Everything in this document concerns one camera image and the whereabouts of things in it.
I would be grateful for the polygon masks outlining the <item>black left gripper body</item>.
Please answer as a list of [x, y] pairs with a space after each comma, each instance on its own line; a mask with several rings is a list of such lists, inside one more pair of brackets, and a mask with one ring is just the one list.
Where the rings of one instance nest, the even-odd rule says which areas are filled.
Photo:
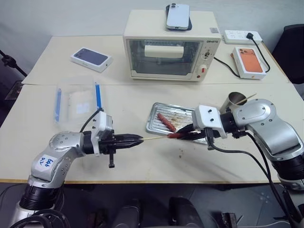
[[116, 140], [114, 133], [110, 133], [105, 139], [98, 142], [99, 153], [109, 155], [109, 168], [114, 168], [114, 154], [116, 154]]

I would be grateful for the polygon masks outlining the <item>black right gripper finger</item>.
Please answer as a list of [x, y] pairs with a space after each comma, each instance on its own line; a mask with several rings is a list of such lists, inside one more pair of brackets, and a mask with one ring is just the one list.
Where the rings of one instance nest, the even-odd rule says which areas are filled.
[[177, 131], [177, 133], [191, 133], [195, 131], [193, 124], [188, 124]]
[[195, 141], [195, 140], [199, 140], [199, 139], [202, 139], [205, 137], [206, 137], [206, 135], [203, 132], [200, 132], [200, 133], [193, 132], [193, 133], [183, 134], [183, 136], [180, 139], [186, 140], [186, 141]]

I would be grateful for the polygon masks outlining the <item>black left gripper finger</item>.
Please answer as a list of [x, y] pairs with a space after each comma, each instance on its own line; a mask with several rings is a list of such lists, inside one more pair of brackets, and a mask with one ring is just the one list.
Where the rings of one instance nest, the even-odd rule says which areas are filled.
[[142, 138], [143, 138], [142, 136], [136, 134], [130, 134], [130, 133], [117, 135], [117, 140], [119, 141], [138, 141], [138, 140], [142, 140]]
[[126, 140], [126, 141], [119, 141], [117, 143], [117, 149], [127, 149], [131, 147], [135, 147], [141, 143], [143, 143], [144, 140]]

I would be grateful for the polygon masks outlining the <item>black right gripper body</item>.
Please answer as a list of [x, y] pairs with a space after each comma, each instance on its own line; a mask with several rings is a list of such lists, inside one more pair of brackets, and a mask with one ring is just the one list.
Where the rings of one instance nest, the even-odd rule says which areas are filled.
[[195, 140], [202, 138], [207, 138], [208, 140], [210, 140], [211, 138], [219, 138], [219, 137], [220, 137], [219, 132], [216, 130], [212, 130], [211, 128], [205, 128], [201, 130], [200, 133], [194, 135]]

